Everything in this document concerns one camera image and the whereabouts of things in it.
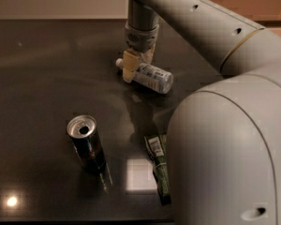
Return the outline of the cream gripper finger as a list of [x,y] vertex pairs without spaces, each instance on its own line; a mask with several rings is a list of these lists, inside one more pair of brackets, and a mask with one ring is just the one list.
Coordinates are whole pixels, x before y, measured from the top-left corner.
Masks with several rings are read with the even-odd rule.
[[147,52],[142,52],[140,54],[141,60],[145,63],[151,64],[154,58],[155,53],[155,45],[153,45],[152,48],[150,48]]
[[141,63],[140,56],[132,51],[126,50],[124,51],[123,56],[123,80],[126,83],[131,83],[137,68]]

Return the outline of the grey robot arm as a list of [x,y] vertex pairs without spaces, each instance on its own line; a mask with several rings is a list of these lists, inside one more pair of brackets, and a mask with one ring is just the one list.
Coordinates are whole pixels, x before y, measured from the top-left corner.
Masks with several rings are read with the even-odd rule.
[[281,225],[281,37],[209,0],[130,0],[129,29],[159,15],[223,77],[186,97],[167,131],[176,225]]

